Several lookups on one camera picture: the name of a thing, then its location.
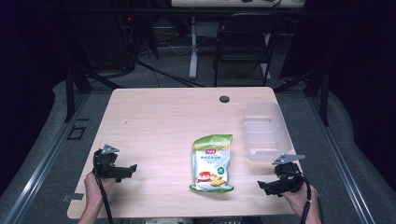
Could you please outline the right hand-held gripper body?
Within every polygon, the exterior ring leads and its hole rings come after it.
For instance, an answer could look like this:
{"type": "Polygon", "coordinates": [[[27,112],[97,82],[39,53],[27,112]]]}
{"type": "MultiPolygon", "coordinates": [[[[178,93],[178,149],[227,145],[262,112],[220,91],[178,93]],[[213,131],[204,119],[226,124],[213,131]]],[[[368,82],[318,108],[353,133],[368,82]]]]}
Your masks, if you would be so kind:
{"type": "Polygon", "coordinates": [[[305,155],[282,154],[273,161],[275,174],[278,180],[274,183],[273,193],[281,194],[284,192],[297,192],[301,189],[304,178],[299,166],[294,161],[305,158],[305,155]]]}

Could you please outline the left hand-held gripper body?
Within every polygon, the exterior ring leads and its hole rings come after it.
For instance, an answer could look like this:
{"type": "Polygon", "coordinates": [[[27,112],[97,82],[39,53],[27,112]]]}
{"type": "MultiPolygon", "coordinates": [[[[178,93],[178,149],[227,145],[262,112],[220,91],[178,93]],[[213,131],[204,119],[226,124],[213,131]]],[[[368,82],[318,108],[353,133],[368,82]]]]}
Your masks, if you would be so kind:
{"type": "Polygon", "coordinates": [[[118,157],[119,150],[110,145],[104,145],[99,148],[93,155],[93,169],[92,172],[102,178],[115,178],[116,167],[114,162],[118,157]]]}

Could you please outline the person's right hand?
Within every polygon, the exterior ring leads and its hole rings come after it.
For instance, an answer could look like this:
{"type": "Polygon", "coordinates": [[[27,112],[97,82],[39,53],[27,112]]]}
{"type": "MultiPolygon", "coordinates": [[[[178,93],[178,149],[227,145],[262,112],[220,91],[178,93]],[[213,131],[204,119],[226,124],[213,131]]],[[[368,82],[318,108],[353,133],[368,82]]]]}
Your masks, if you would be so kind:
{"type": "Polygon", "coordinates": [[[311,185],[303,184],[302,187],[296,192],[284,192],[281,194],[287,202],[290,204],[290,207],[296,213],[301,213],[304,210],[305,204],[314,198],[316,194],[316,190],[311,185]]]}

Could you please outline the person's left hand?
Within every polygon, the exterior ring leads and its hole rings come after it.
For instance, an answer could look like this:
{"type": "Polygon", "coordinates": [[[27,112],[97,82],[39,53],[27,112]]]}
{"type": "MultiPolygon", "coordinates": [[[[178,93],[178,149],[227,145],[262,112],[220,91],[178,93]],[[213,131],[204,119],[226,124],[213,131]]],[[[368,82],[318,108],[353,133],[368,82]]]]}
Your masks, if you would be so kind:
{"type": "MultiPolygon", "coordinates": [[[[102,186],[106,193],[109,193],[115,184],[113,178],[102,178],[102,186]]],[[[94,206],[95,204],[100,204],[103,201],[102,192],[97,184],[95,174],[88,173],[84,180],[86,189],[86,204],[89,206],[94,206]]]]}

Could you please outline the grey tape strip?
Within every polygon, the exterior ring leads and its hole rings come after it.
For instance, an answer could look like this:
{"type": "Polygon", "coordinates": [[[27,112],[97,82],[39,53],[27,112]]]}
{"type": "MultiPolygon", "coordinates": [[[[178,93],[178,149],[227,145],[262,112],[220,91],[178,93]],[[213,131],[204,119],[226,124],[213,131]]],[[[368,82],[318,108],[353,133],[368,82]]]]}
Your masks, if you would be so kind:
{"type": "Polygon", "coordinates": [[[83,193],[71,193],[71,194],[65,194],[61,201],[65,203],[71,203],[72,201],[81,201],[83,199],[84,194],[83,193]]]}

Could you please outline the clear plastic container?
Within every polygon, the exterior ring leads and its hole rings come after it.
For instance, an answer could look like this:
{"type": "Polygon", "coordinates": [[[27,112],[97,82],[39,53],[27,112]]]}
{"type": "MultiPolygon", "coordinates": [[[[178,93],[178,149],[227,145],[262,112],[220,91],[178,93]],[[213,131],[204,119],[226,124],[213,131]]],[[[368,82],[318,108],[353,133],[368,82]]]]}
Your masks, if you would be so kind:
{"type": "Polygon", "coordinates": [[[251,160],[274,161],[293,150],[286,122],[277,103],[248,103],[243,122],[247,155],[251,160]]]}

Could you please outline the green and white snack bag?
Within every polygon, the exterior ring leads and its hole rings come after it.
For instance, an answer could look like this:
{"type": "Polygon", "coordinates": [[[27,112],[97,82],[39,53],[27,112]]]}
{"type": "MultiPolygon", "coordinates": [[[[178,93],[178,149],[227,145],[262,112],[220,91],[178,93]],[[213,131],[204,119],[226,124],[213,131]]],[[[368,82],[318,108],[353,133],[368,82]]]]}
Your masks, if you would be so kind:
{"type": "Polygon", "coordinates": [[[201,192],[228,192],[229,163],[231,160],[231,134],[212,134],[195,140],[192,144],[191,190],[201,192]]]}

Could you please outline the black metal stand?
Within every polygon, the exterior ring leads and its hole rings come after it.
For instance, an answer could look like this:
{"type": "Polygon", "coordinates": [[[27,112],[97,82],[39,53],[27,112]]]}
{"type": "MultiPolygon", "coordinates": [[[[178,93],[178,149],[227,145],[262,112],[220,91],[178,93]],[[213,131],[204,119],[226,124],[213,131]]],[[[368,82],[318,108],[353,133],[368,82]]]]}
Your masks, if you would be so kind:
{"type": "Polygon", "coordinates": [[[120,85],[100,76],[98,73],[83,66],[72,65],[65,74],[65,89],[66,89],[66,117],[64,122],[67,123],[75,114],[75,89],[78,89],[83,94],[89,94],[92,91],[92,86],[88,81],[88,77],[99,81],[115,90],[120,85]]]}
{"type": "Polygon", "coordinates": [[[329,125],[328,121],[328,101],[329,101],[329,80],[328,68],[326,65],[320,65],[307,73],[295,77],[286,84],[283,84],[274,89],[274,92],[280,93],[286,91],[297,83],[307,79],[308,83],[304,89],[304,95],[306,97],[314,97],[318,91],[320,91],[319,101],[319,117],[321,118],[325,126],[329,125]]]}

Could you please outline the white desk leg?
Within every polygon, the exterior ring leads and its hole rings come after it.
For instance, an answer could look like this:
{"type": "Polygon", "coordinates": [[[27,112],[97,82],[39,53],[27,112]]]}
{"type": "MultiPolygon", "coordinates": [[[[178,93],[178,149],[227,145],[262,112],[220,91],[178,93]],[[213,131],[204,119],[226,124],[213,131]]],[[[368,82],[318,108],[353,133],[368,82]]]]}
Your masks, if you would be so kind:
{"type": "Polygon", "coordinates": [[[196,37],[196,20],[194,17],[191,18],[191,63],[189,77],[191,79],[197,78],[197,37],[196,37]]]}

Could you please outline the black chair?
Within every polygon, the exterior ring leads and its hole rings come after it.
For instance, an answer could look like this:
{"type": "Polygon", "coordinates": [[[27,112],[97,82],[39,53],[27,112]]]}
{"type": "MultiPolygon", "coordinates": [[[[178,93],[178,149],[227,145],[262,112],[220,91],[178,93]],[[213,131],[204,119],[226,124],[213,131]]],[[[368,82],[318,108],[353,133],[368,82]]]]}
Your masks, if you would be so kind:
{"type": "Polygon", "coordinates": [[[265,64],[262,70],[262,85],[265,85],[276,38],[283,28],[284,23],[277,15],[234,13],[222,18],[218,25],[213,62],[214,86],[218,86],[219,63],[265,64]]]}

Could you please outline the aluminium floor rail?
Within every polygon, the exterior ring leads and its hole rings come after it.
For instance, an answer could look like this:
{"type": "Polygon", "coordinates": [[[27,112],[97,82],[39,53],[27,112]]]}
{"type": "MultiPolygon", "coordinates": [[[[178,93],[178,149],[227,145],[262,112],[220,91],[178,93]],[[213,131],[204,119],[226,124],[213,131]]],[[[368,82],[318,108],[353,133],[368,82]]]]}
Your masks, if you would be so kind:
{"type": "Polygon", "coordinates": [[[307,102],[311,110],[314,112],[314,117],[318,122],[318,126],[320,127],[321,131],[324,133],[327,139],[327,142],[330,146],[330,154],[332,156],[333,163],[336,167],[337,173],[340,175],[340,178],[346,189],[348,198],[353,204],[353,207],[356,211],[356,214],[358,215],[361,224],[376,224],[375,219],[361,194],[361,190],[358,187],[357,182],[347,165],[347,162],[340,150],[340,147],[336,143],[331,128],[324,124],[324,121],[322,120],[318,112],[319,105],[317,101],[311,97],[308,97],[307,102]]]}
{"type": "Polygon", "coordinates": [[[55,103],[39,136],[24,160],[20,170],[0,196],[0,224],[19,224],[40,190],[55,162],[60,147],[67,134],[72,130],[76,116],[87,103],[89,94],[77,97],[75,112],[68,122],[65,102],[62,96],[55,103]]]}

